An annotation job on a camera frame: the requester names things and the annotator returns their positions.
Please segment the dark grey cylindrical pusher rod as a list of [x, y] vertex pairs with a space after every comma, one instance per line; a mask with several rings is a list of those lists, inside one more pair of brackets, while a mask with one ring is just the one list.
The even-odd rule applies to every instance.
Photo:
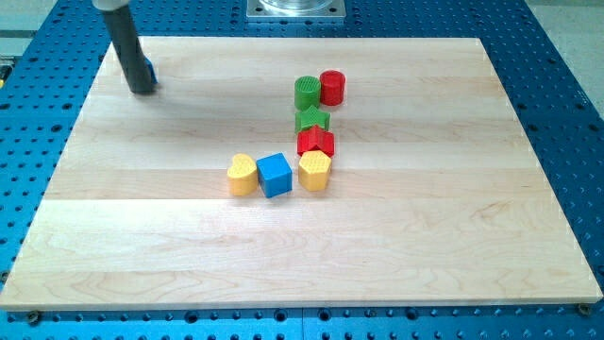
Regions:
[[129, 90], [134, 94], [151, 94], [155, 85], [145, 65], [129, 4], [107, 4], [101, 12]]

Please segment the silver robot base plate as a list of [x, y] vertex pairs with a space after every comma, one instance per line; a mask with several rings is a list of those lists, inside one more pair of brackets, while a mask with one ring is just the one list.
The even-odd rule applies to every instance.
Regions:
[[247, 0], [246, 17], [269, 19], [341, 19], [346, 15], [344, 0]]

